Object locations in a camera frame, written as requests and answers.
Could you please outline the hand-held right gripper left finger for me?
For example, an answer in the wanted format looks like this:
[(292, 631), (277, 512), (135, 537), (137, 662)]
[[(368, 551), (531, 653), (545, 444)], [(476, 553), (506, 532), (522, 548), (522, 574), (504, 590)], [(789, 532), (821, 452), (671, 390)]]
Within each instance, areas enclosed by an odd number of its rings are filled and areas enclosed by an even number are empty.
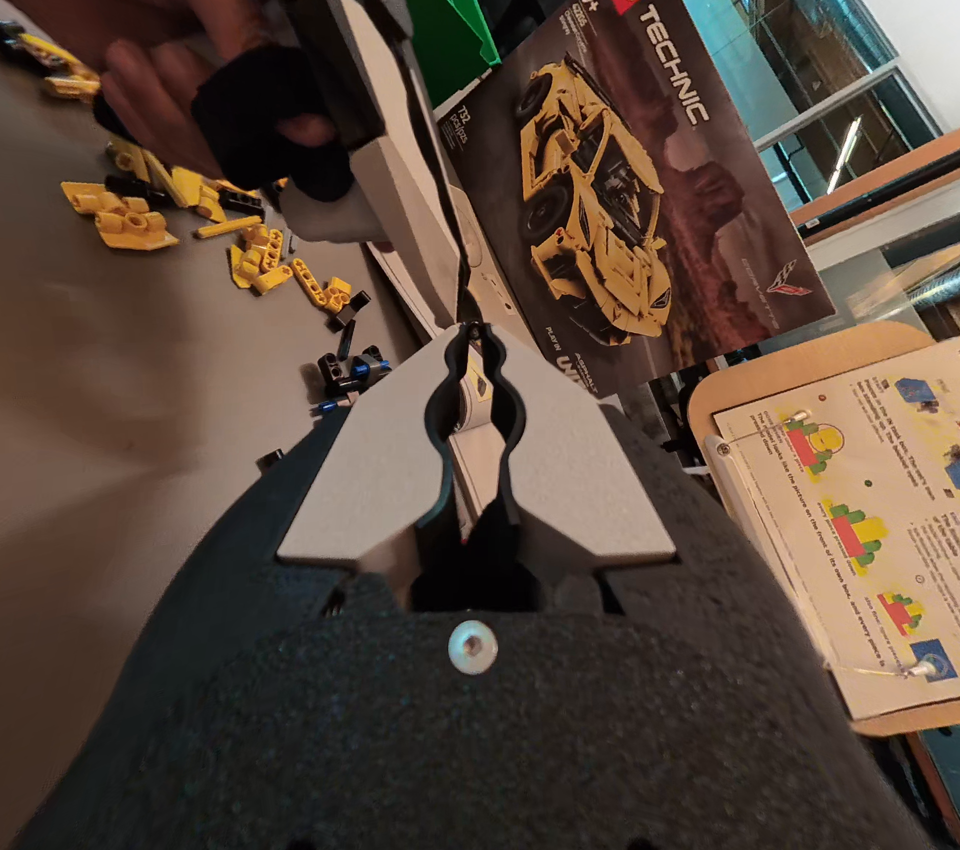
[(277, 550), (280, 562), (375, 574), (422, 607), (453, 601), (469, 571), (450, 436), (471, 326), (443, 332), (345, 417)]

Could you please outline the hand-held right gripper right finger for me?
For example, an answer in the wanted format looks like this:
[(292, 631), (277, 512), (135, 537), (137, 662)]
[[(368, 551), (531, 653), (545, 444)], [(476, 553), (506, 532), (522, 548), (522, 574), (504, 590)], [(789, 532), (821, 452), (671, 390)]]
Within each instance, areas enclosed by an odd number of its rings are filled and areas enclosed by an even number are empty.
[(677, 556), (663, 519), (602, 405), (506, 331), (475, 328), (503, 440), (497, 490), (464, 545), (472, 596), (536, 609), (568, 577)]

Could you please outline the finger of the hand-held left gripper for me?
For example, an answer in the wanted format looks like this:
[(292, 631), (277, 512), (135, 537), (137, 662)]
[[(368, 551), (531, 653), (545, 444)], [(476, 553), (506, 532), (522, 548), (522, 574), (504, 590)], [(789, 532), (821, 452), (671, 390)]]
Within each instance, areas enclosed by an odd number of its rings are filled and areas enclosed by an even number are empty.
[(357, 0), (333, 0), (383, 133), (355, 148), (351, 169), (386, 241), (439, 327), (463, 320), (470, 280), (436, 124), (402, 52), (389, 46)]

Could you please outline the pile of yellow black lego pieces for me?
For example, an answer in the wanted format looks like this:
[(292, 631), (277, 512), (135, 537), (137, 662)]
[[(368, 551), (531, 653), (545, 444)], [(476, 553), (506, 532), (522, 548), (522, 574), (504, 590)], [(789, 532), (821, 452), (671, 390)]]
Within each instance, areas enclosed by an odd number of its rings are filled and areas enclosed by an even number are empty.
[(245, 291), (266, 294), (294, 280), (311, 304), (328, 314), (336, 330), (353, 330), (356, 315), (370, 302), (364, 291), (338, 277), (320, 281), (306, 262), (286, 248), (284, 232), (265, 221), (257, 192), (210, 179), (177, 165), (166, 165), (150, 151), (114, 130), (106, 154), (118, 170), (102, 184), (64, 182), (71, 206), (94, 220), (102, 242), (111, 249), (154, 252), (179, 244), (167, 226), (162, 207), (192, 211), (206, 224), (198, 240), (230, 235), (227, 246), (231, 279)]

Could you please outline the lego instruction booklet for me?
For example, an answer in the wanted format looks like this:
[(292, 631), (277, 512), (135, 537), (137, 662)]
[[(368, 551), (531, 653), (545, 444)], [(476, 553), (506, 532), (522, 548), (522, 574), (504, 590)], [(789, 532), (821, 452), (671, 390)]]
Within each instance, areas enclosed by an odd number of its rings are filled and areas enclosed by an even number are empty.
[[(454, 196), (470, 268), (469, 294), (482, 316), (501, 326), (528, 348), (535, 349), (534, 337), (498, 268), (474, 209), (463, 192), (455, 190)], [(437, 338), (442, 328), (400, 255), (394, 250), (383, 250), (377, 244), (367, 244), (367, 248), (413, 317), (421, 339)], [(474, 344), (468, 355), (466, 371), (460, 382), (458, 427), (448, 440), (464, 534), (469, 533), (469, 527), (497, 495), (498, 460), (504, 448), (503, 438), (492, 423), (493, 386), (484, 374), (482, 355)]]

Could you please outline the lego set box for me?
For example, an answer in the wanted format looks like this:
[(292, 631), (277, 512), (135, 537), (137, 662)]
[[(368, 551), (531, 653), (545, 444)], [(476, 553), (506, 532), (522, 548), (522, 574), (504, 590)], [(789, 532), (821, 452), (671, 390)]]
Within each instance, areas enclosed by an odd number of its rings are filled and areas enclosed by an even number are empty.
[(567, 0), (438, 129), (536, 345), (596, 397), (835, 314), (684, 0)]

